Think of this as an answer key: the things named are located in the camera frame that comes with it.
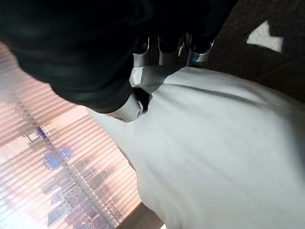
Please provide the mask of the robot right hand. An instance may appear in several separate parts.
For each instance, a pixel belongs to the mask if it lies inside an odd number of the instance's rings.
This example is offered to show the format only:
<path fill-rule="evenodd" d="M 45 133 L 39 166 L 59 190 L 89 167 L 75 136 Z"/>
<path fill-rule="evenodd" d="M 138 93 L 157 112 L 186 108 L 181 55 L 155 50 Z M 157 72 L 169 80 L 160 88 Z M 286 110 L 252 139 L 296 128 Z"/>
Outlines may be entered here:
<path fill-rule="evenodd" d="M 148 109 L 129 78 L 140 38 L 212 41 L 234 0 L 3 0 L 0 40 L 61 98 L 125 122 Z"/>

